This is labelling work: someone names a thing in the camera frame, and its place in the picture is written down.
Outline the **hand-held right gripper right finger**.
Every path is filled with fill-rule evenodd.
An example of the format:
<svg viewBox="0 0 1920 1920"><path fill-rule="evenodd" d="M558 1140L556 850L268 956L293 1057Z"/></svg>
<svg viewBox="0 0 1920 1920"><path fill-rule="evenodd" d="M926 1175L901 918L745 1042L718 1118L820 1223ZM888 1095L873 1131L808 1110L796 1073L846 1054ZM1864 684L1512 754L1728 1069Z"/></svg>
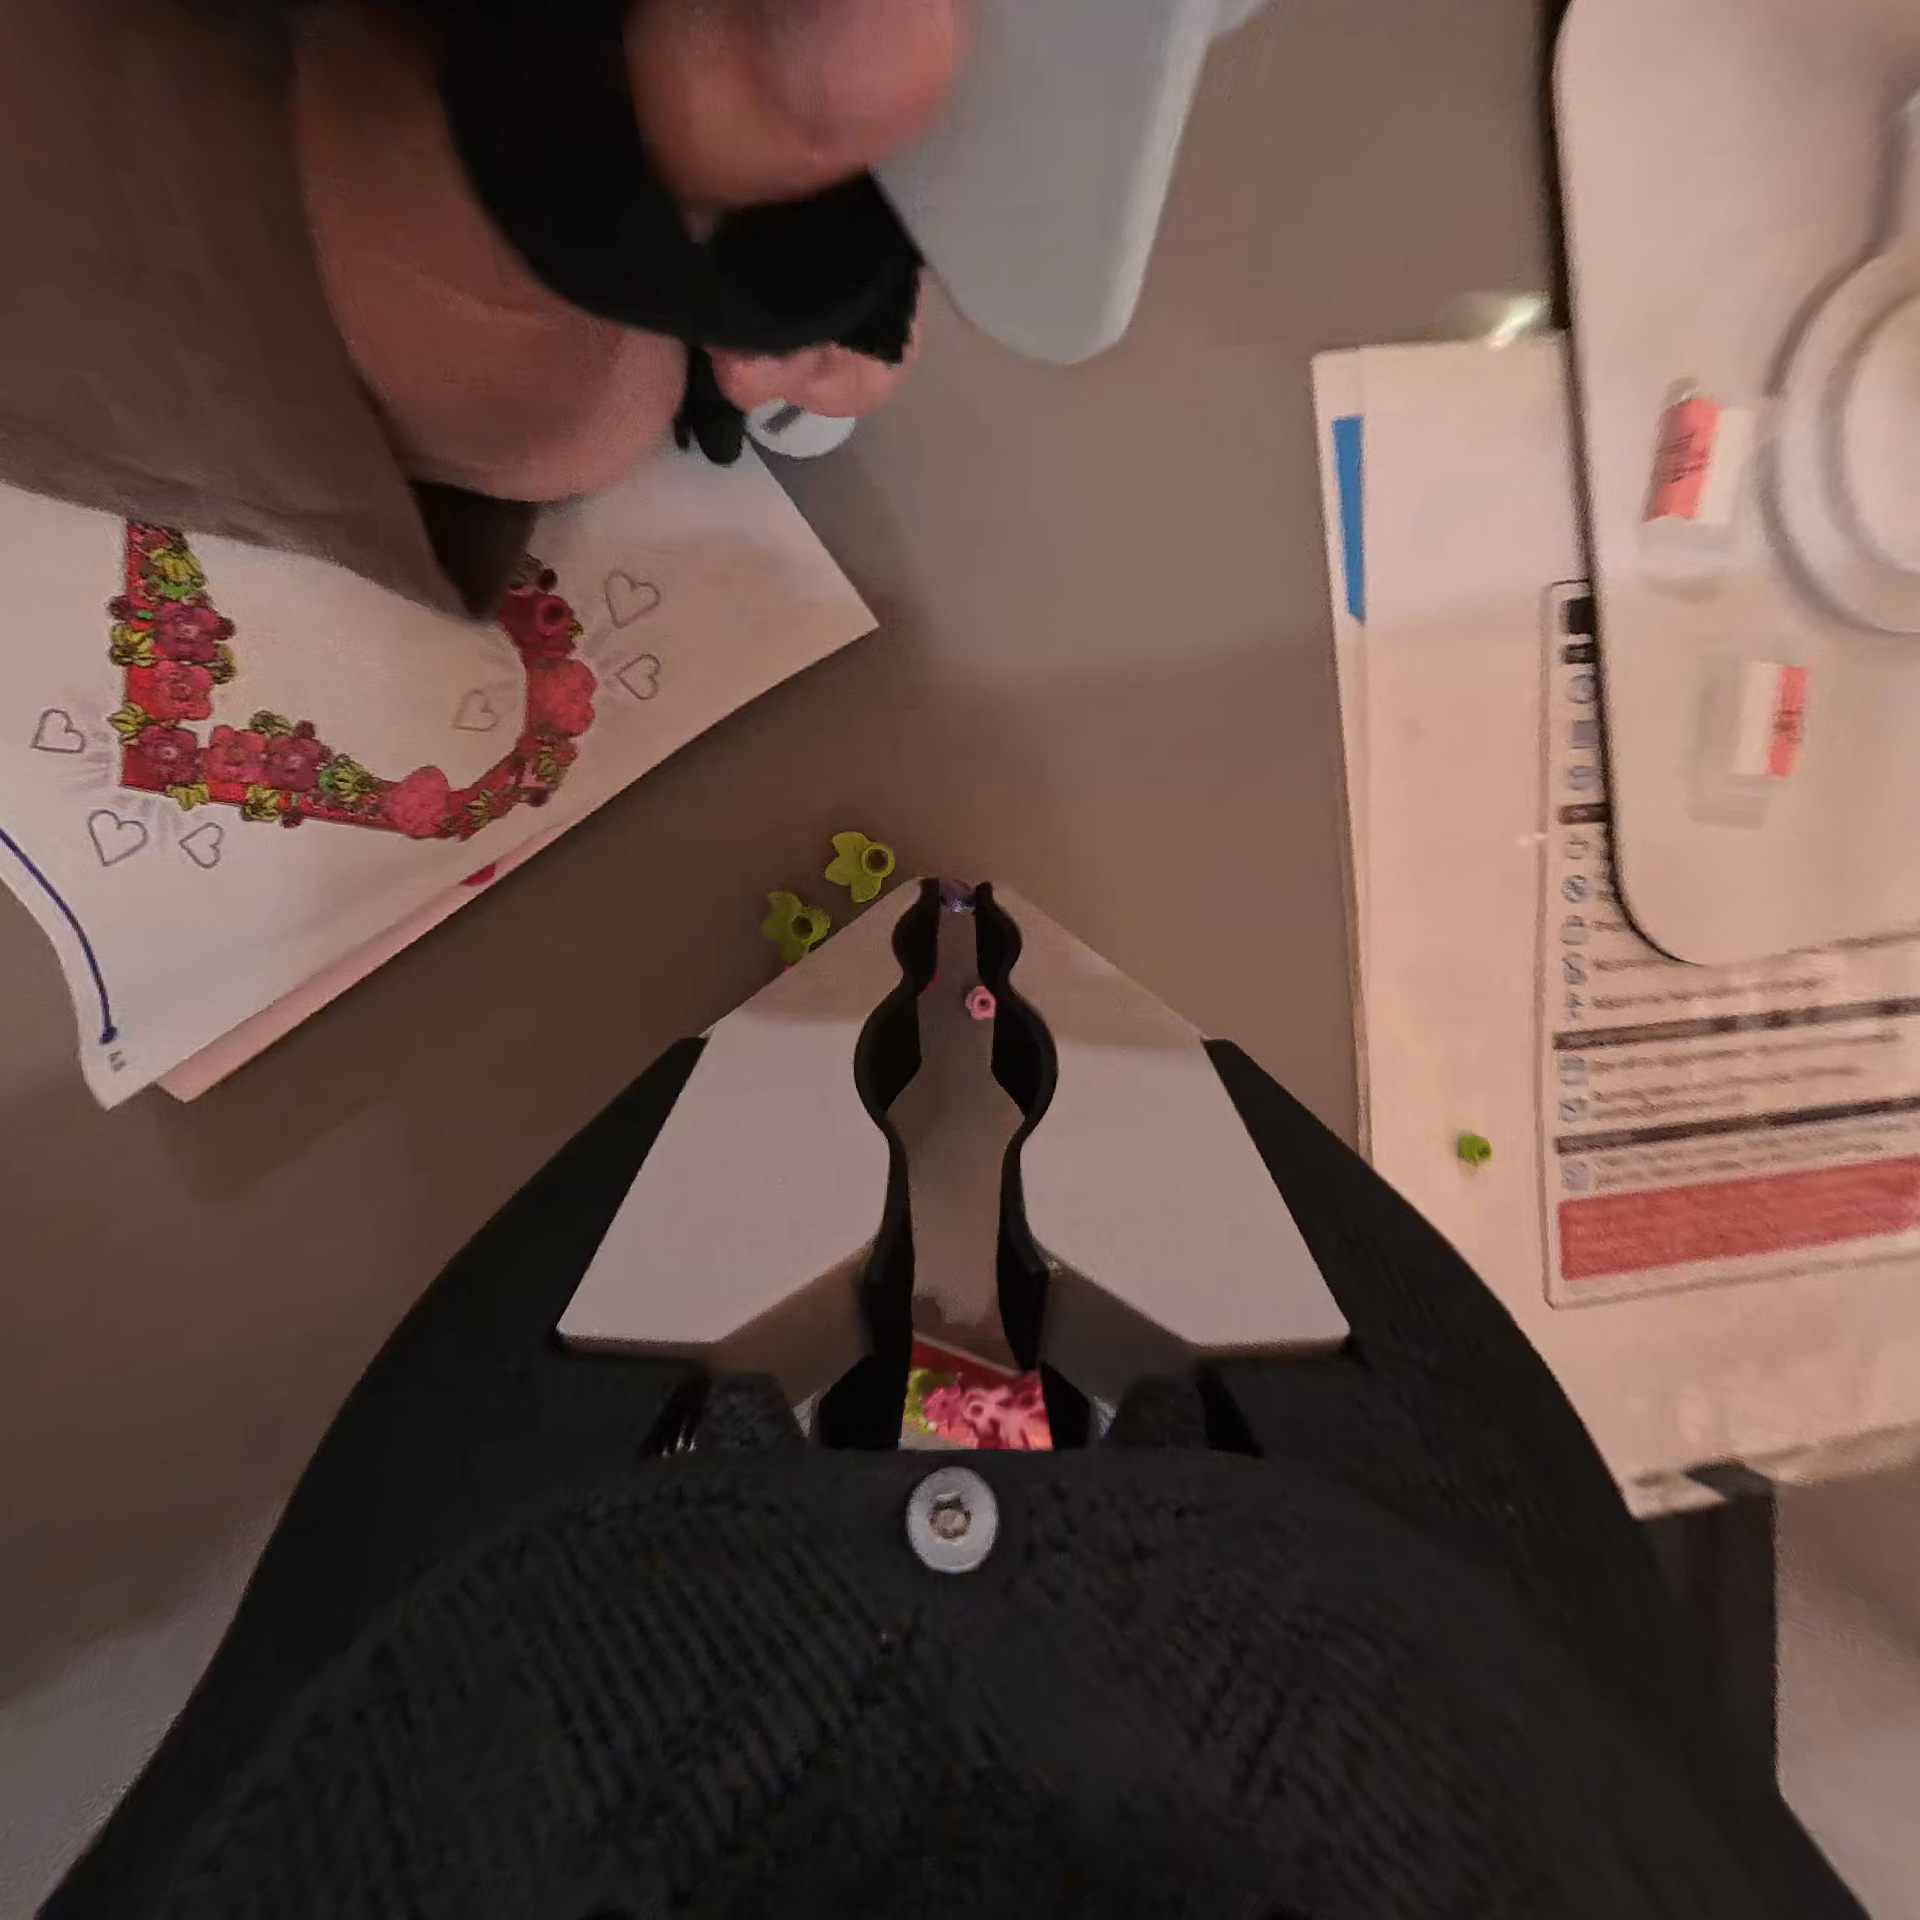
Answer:
<svg viewBox="0 0 1920 1920"><path fill-rule="evenodd" d="M1020 894L972 892L974 1201L993 1323L1054 1450L1147 1379L1350 1340L1201 1030Z"/></svg>

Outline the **curved lego flower heart section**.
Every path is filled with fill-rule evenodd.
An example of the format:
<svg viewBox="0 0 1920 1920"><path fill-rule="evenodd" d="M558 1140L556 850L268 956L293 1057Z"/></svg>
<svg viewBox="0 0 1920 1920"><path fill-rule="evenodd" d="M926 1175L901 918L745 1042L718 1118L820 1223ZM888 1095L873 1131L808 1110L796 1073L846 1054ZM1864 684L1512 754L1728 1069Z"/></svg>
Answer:
<svg viewBox="0 0 1920 1920"><path fill-rule="evenodd" d="M920 1452L1051 1452L1043 1373L913 1335L899 1445Z"/></svg>

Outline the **lego instruction booklet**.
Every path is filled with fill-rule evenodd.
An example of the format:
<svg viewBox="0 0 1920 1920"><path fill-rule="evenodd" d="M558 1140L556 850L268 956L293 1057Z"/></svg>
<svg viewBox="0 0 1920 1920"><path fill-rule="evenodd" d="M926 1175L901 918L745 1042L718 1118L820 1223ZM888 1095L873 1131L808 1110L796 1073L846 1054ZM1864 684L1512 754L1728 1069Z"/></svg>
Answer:
<svg viewBox="0 0 1920 1920"><path fill-rule="evenodd" d="M543 510L481 622L5 490L5 887L87 1091L198 1097L870 631L749 453Z"/></svg>

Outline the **person's left hand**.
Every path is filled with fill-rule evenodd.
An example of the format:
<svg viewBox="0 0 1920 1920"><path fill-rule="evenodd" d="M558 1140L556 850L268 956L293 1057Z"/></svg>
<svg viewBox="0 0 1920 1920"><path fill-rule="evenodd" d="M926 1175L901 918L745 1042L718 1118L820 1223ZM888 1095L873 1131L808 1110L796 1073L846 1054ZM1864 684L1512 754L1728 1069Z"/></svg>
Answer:
<svg viewBox="0 0 1920 1920"><path fill-rule="evenodd" d="M424 482L561 501L669 439L688 353L587 315L495 236L400 4L321 4L294 127L329 314ZM950 3L630 4L640 131L688 227L870 172L942 114L968 51Z"/></svg>

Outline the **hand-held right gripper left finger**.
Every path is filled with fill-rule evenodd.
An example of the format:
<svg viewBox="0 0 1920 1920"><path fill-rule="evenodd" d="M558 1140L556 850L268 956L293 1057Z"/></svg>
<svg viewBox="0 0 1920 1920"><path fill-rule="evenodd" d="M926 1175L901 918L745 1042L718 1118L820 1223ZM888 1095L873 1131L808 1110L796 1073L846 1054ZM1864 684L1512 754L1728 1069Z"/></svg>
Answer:
<svg viewBox="0 0 1920 1920"><path fill-rule="evenodd" d="M939 885L913 881L697 1044L558 1321L589 1355L767 1377L838 1450L895 1450L913 1230L892 1118L920 1069Z"/></svg>

